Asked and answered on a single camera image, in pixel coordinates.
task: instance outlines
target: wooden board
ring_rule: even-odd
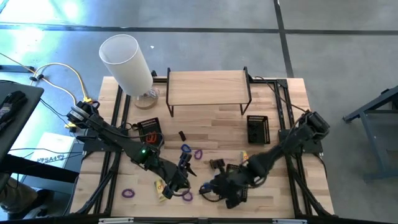
[[[226,105],[249,102],[244,70],[170,72],[169,105]]]
[[[289,92],[292,103],[304,109],[309,108],[304,81],[300,78],[288,79]],[[143,171],[132,164],[123,154],[116,184],[112,216],[125,217],[246,217],[246,218],[292,218],[294,216],[289,181],[284,159],[279,159],[271,170],[266,183],[258,189],[249,189],[248,202],[228,210],[224,201],[211,203],[204,200],[198,189],[204,182],[213,177],[209,168],[210,159],[224,158],[226,163],[238,164],[239,153],[246,150],[249,155],[263,152],[278,143],[277,132],[279,119],[276,110],[275,96],[267,85],[251,85],[253,101],[244,116],[240,115],[239,105],[212,106],[180,106],[175,110],[175,117],[171,118],[165,104],[165,84],[154,84],[160,90],[159,101],[150,110],[139,110],[130,104],[128,121],[136,123],[149,118],[158,117],[162,132],[165,135],[165,147],[160,156],[173,162],[178,161],[182,145],[179,131],[187,137],[185,143],[193,150],[202,149],[204,154],[200,161],[192,160],[192,169],[198,175],[189,176],[192,186],[193,201],[184,202],[181,198],[159,203],[154,188],[157,176],[149,171]],[[114,100],[118,84],[113,77],[104,77],[99,101],[100,115],[107,122],[111,121]],[[124,97],[118,116],[121,122]],[[295,118],[301,112],[293,108]],[[249,145],[246,135],[246,115],[266,115],[269,118],[271,144],[266,146]],[[289,126],[287,116],[285,123]],[[104,153],[95,152],[83,161],[78,179],[71,212],[83,206],[100,179]],[[305,176],[308,187],[327,211],[333,213],[328,183],[325,171],[320,161],[313,155],[303,156]],[[121,192],[132,188],[136,196],[132,199],[123,198]],[[105,189],[102,209],[108,198],[108,187]],[[302,193],[298,190],[300,208],[304,212]]]

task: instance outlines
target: concrete floor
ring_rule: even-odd
[[[398,30],[394,0],[279,0],[286,29]],[[10,0],[0,22],[33,22],[115,27],[215,27],[277,29],[273,0]],[[286,77],[279,34],[125,32],[140,43],[151,70],[234,70],[248,66],[251,75]],[[88,94],[98,96],[109,75],[98,57],[101,43],[118,32],[0,30],[0,51],[25,65],[63,62],[77,69]],[[294,77],[304,78],[310,104],[331,125],[323,141],[324,160],[335,213],[345,218],[398,222],[398,179],[363,182],[373,172],[371,154],[358,121],[342,122],[381,91],[397,85],[396,35],[287,35]],[[0,64],[12,64],[0,58]],[[45,75],[82,98],[70,71],[53,67]],[[28,83],[28,75],[0,73],[0,79]],[[71,99],[45,83],[43,99],[67,113]],[[42,105],[19,138],[18,147],[34,147],[44,131],[68,134],[62,122]]]

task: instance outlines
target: person's leg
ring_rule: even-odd
[[[33,188],[10,178],[0,192],[0,206],[9,214],[9,220],[23,219],[32,209],[41,206],[49,194],[49,190],[36,192]]]

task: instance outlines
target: lamp base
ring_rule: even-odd
[[[148,92],[141,96],[133,96],[132,102],[136,107],[142,110],[148,110],[154,107],[159,98],[159,90],[157,88],[151,88]]]

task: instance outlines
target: white cylinder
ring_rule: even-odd
[[[132,36],[119,34],[105,40],[99,47],[99,57],[126,94],[139,96],[152,87],[152,75]]]

